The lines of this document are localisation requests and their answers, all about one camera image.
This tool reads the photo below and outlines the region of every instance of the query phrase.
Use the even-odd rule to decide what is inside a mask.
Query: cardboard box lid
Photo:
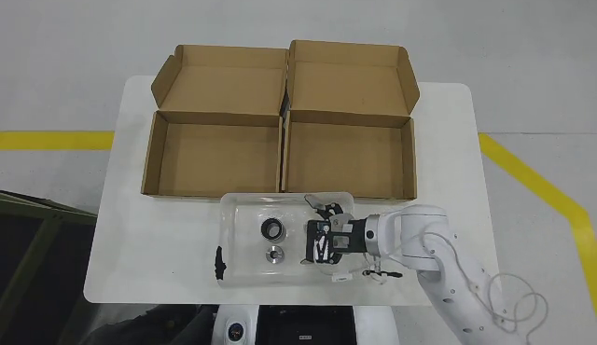
[[[294,111],[407,117],[419,89],[399,46],[295,40],[288,94]]]
[[[279,116],[288,51],[180,45],[151,85],[162,111]]]

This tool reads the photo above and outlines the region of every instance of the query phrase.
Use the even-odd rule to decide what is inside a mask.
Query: black cable
[[[379,275],[379,276],[385,275],[385,276],[387,276],[389,278],[402,278],[402,276],[403,276],[401,272],[395,272],[395,271],[380,271],[380,272],[375,272],[372,269],[363,270],[363,275],[364,276],[369,276],[371,274],[376,274],[376,275]]]

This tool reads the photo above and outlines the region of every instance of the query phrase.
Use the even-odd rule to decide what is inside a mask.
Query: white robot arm
[[[394,223],[401,218],[401,253],[394,255]],[[390,257],[417,271],[419,284],[437,313],[465,345],[523,345],[526,340],[504,320],[507,311],[493,278],[466,253],[443,209],[413,205],[400,212],[370,215],[379,239],[368,252]]]

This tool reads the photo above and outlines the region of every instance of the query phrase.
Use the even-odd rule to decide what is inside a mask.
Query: yellow tape
[[[512,155],[487,134],[479,134],[481,152],[568,219],[585,272],[593,310],[597,313],[597,241],[589,213],[556,186]]]
[[[109,150],[113,131],[0,131],[0,150]]]

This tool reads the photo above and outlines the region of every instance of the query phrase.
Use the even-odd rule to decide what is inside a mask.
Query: open cardboard box
[[[142,192],[280,192],[287,50],[181,45],[156,76]]]
[[[419,90],[402,47],[293,41],[282,189],[417,196]]]

